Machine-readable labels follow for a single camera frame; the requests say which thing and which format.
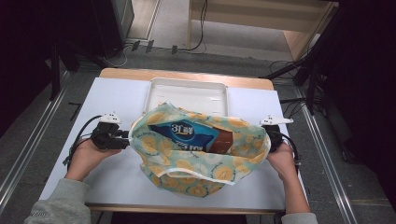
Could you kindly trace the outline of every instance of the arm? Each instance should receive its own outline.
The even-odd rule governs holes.
[[[291,148],[282,144],[267,160],[279,173],[283,181],[286,197],[286,215],[282,217],[283,223],[317,223],[316,216],[311,213],[305,199],[303,188],[297,176]]]
[[[91,223],[85,206],[88,185],[82,180],[105,158],[120,150],[99,150],[91,140],[81,143],[69,170],[47,200],[35,203],[24,223]]]

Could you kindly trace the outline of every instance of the white tabletop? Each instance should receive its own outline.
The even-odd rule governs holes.
[[[149,91],[149,81],[98,77],[78,114],[49,180],[40,196],[48,199],[59,179],[66,173],[62,164],[83,124],[96,115],[115,112],[121,119],[120,128],[129,130],[133,121],[142,116]],[[282,117],[276,91],[228,88],[229,116],[259,124],[264,116]],[[90,133],[97,125],[86,128]],[[287,134],[286,126],[280,125]],[[234,186],[225,186],[205,198],[195,198],[158,189],[140,170],[141,159],[127,147],[120,154],[104,160],[84,180],[91,186],[86,200],[95,209],[136,211],[136,208],[165,208],[166,212],[182,213],[193,208],[194,213],[265,213],[285,208],[283,185],[268,161]]]

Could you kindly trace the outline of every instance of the cloth bag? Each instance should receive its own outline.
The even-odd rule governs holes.
[[[186,146],[172,139],[169,130],[180,127],[180,123],[184,124],[184,130],[178,128],[179,133],[183,133],[180,134],[182,138],[202,135],[205,139],[198,139],[195,145],[202,142],[207,145]],[[167,133],[159,133],[159,128],[166,129]],[[231,135],[232,142],[208,141],[206,138],[214,132],[212,129],[220,130],[222,135]],[[131,146],[142,158],[142,171],[155,186],[196,197],[210,195],[225,184],[233,185],[249,175],[266,158],[271,147],[265,129],[260,126],[242,119],[213,117],[176,108],[168,102],[136,121],[129,137]],[[216,153],[208,152],[215,145]]]

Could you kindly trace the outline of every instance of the gray sleeve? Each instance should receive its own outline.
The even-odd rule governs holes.
[[[283,224],[318,224],[317,216],[313,213],[294,213],[282,217]]]
[[[88,185],[61,179],[47,200],[33,205],[24,223],[91,223],[91,211],[85,206]]]

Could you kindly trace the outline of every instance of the white tray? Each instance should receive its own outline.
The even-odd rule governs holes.
[[[227,87],[217,82],[172,78],[151,80],[144,113],[168,101],[176,107],[209,116],[228,116]]]

